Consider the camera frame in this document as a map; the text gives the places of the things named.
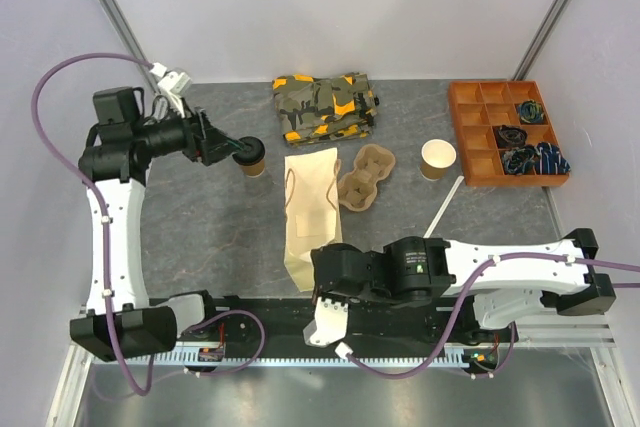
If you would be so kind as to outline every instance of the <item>camouflage cloth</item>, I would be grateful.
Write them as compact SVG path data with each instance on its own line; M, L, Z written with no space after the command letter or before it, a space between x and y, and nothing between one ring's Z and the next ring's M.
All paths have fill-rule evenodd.
M366 137L378 99L365 74L331 79L288 75L273 81L282 135L291 145Z

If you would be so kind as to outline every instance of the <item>gray tabletop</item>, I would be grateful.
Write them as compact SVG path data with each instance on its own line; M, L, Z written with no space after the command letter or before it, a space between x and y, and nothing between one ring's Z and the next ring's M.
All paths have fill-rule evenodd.
M203 84L189 91L211 122L230 135L254 135L267 149L266 172L245 177L227 159L205 168L179 154L154 161L142 212L142 262L149 295L207 289L214 295L293 297L284 265L284 157L338 148L341 175L358 150L377 143L397 159L378 197L361 213L341 208L345 242L381 249L424 235L456 177L457 162L440 181L420 173L420 148L441 138L456 143L447 105L448 81L374 82L381 104L372 136L292 148L282 139L269 83ZM470 188L462 184L434 236L478 244L555 240L540 188Z

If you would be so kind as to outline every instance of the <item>wooden tray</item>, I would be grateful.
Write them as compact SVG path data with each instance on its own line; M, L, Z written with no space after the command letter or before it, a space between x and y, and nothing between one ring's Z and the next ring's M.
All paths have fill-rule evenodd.
M545 118L541 124L520 123L516 106L530 99L544 107ZM549 112L535 82L451 82L449 107L467 185L554 187L569 178L568 174L538 175L535 171L506 175L502 168L500 159L504 150L498 149L494 127L515 125L527 132L527 144L546 141L558 145Z

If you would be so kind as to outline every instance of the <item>wall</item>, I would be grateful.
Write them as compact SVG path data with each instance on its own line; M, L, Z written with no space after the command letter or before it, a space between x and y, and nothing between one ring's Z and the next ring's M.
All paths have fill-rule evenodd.
M45 422L89 292L91 234L84 189L38 141L29 100L60 60L124 48L97 0L0 0L0 12L0 425L31 427ZM91 94L140 82L121 64L72 67L45 89L45 128L72 158L95 122Z
M196 82L362 70L508 77L552 0L118 0L150 58Z
M640 4L572 0L530 77L573 167L572 178L553 190L563 227L592 227L600 258L640 264ZM610 322L640 399L639 293L618 297Z

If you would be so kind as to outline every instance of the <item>beige paper bag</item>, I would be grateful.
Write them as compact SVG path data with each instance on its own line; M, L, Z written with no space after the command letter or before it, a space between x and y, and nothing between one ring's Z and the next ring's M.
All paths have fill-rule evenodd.
M313 290L311 249L342 242L338 149L284 159L284 265L301 292Z

